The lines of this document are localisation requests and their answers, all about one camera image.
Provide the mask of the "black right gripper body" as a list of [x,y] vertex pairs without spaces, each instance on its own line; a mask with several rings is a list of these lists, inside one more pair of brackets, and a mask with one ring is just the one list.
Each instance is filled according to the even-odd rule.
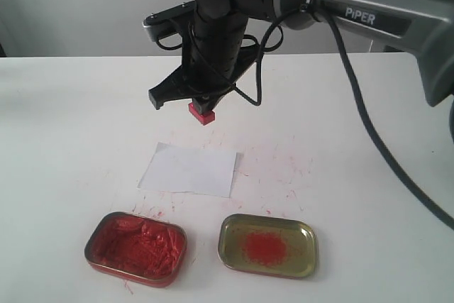
[[165,103],[197,97],[222,96],[254,63],[256,45],[242,47],[248,17],[230,13],[219,19],[204,19],[194,11],[182,37],[182,63],[161,83],[148,91],[156,109]]

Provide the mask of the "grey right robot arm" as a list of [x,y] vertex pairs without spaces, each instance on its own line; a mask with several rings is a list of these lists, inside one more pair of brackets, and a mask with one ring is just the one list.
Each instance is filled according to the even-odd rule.
[[242,46],[250,19],[298,31],[329,18],[412,54],[429,105],[453,93],[453,0],[191,0],[143,22],[154,41],[182,37],[182,63],[149,91],[150,101],[159,109],[192,99],[204,114],[255,61],[258,48]]

